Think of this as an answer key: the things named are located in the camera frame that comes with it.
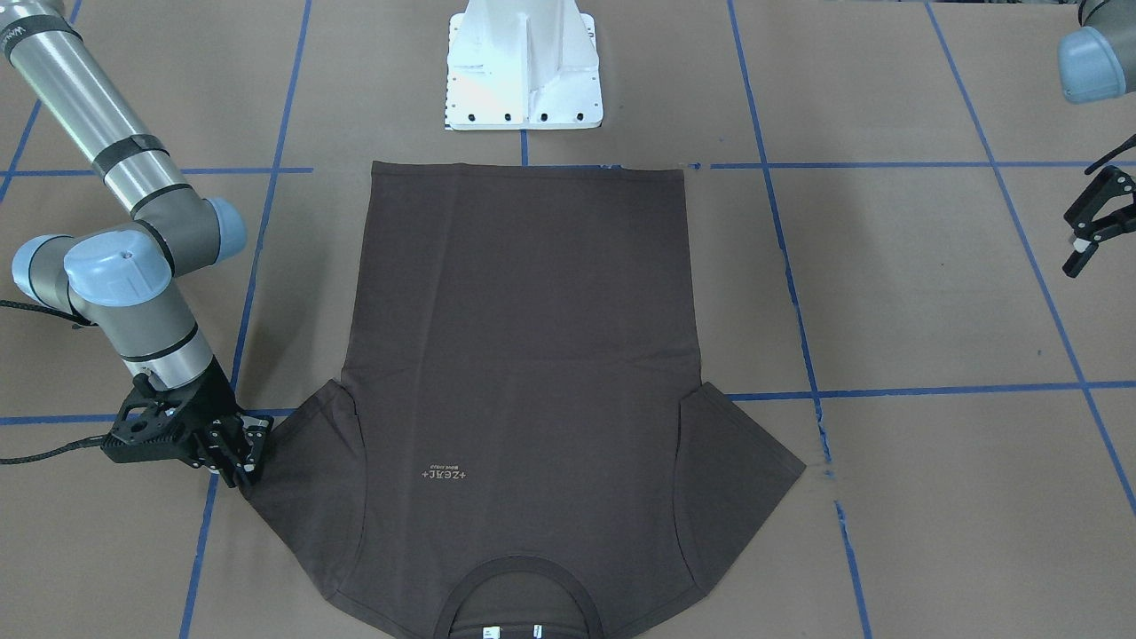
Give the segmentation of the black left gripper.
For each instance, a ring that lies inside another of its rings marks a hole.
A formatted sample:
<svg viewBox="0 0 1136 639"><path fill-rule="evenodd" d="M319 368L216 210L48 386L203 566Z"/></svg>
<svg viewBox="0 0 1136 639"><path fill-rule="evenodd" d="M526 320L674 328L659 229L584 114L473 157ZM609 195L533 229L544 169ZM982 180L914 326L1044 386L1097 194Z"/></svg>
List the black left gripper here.
<svg viewBox="0 0 1136 639"><path fill-rule="evenodd" d="M1131 202L1102 215L1111 200L1124 197L1131 197ZM1064 222L1074 233L1070 236L1072 252L1064 262L1062 271L1067 279L1076 279L1097 251L1102 242L1101 233L1135 231L1131 175L1119 167L1104 166L1066 211Z"/></svg>

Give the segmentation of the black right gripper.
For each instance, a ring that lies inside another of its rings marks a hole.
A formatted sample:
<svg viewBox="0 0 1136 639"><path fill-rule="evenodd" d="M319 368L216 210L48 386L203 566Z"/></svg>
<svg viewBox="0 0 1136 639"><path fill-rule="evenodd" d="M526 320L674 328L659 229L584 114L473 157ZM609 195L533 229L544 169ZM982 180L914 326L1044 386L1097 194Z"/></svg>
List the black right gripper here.
<svg viewBox="0 0 1136 639"><path fill-rule="evenodd" d="M159 390L137 373L100 443L112 462L182 460L209 468L228 486L253 486L272 437L272 416L239 415L218 360L183 387Z"/></svg>

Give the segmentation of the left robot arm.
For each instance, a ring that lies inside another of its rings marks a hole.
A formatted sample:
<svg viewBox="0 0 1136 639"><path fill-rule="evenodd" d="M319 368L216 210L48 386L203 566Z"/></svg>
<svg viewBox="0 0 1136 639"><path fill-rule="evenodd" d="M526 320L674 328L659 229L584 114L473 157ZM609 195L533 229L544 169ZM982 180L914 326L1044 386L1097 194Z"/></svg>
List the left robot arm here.
<svg viewBox="0 0 1136 639"><path fill-rule="evenodd" d="M1135 3L1133 1L1079 1L1079 30L1067 34L1058 50L1059 76L1064 98L1074 105L1092 103L1133 94L1135 89ZM1102 215L1116 198L1133 198L1133 173L1120 169L1113 159L1133 149L1133 136L1084 173L1092 177L1063 221L1071 230L1072 252L1062 266L1076 279L1091 263L1100 244L1135 231L1133 201Z"/></svg>

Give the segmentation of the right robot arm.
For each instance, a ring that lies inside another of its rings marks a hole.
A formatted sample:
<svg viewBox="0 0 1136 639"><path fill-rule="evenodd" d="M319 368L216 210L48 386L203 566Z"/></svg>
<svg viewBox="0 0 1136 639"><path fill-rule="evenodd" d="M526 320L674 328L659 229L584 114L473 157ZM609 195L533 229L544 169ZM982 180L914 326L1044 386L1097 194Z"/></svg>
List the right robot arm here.
<svg viewBox="0 0 1136 639"><path fill-rule="evenodd" d="M111 462L178 460L225 486L253 486L272 418L239 405L178 287L184 275L244 249L242 215L227 200L199 194L97 63L61 1L5 1L3 63L122 211L118 224L42 234L12 254L12 283L30 307L97 327L131 375L106 433L35 459L97 448Z"/></svg>

